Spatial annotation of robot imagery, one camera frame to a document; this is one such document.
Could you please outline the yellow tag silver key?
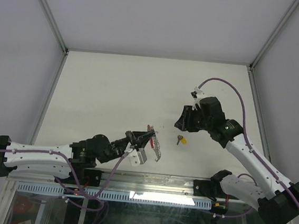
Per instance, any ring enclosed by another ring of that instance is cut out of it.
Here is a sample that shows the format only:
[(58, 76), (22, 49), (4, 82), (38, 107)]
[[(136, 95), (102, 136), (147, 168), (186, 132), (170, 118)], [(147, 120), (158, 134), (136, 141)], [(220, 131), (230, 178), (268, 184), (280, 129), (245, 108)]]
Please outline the yellow tag silver key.
[(182, 135), (178, 135), (177, 136), (177, 143), (176, 145), (179, 145), (179, 144), (187, 144), (187, 140), (182, 136)]

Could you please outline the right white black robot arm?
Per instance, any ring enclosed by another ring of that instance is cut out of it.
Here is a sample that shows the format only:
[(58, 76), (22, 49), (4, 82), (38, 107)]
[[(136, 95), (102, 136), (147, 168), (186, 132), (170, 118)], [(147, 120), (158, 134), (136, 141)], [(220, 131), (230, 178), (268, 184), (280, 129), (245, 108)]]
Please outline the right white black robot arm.
[(257, 185), (241, 181), (227, 170), (211, 177), (210, 192), (220, 197), (234, 196), (257, 210), (265, 224), (288, 224), (299, 216), (299, 182), (280, 173), (246, 139), (243, 127), (226, 119), (216, 97), (191, 93), (194, 103), (185, 105), (174, 126), (182, 132), (206, 131), (210, 138), (232, 154), (255, 179)]

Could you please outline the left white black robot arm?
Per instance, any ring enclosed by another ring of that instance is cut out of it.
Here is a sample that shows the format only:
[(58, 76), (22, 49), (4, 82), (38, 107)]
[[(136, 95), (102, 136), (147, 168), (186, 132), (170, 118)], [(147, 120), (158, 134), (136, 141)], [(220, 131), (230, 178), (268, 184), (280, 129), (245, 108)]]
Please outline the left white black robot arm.
[(104, 134), (67, 145), (38, 147), (11, 141), (0, 136), (0, 177), (11, 172), (31, 173), (69, 179), (73, 183), (84, 180), (85, 169), (98, 163), (130, 158), (139, 166), (147, 160), (145, 146), (156, 136), (154, 130), (127, 131), (122, 139), (110, 141)]

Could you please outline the red handled keyring holder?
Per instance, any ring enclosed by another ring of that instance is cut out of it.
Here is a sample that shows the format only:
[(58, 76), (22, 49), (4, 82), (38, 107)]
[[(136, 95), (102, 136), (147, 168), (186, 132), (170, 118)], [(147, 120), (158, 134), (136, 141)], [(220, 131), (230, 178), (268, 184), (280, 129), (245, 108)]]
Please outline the red handled keyring holder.
[(158, 162), (161, 159), (161, 150), (157, 132), (154, 130), (153, 125), (147, 125), (147, 130), (153, 132), (153, 136), (150, 138), (150, 146), (156, 155), (155, 162)]

